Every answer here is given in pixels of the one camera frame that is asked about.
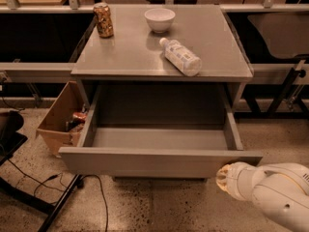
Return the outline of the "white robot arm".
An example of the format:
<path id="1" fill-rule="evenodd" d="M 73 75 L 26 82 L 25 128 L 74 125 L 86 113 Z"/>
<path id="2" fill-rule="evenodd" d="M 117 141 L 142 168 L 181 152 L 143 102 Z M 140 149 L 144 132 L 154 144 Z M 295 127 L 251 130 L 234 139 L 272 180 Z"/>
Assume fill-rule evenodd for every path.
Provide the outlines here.
<path id="1" fill-rule="evenodd" d="M 309 169 L 298 163 L 226 164 L 216 183 L 232 197 L 250 201 L 267 218 L 292 232 L 309 232 Z"/>

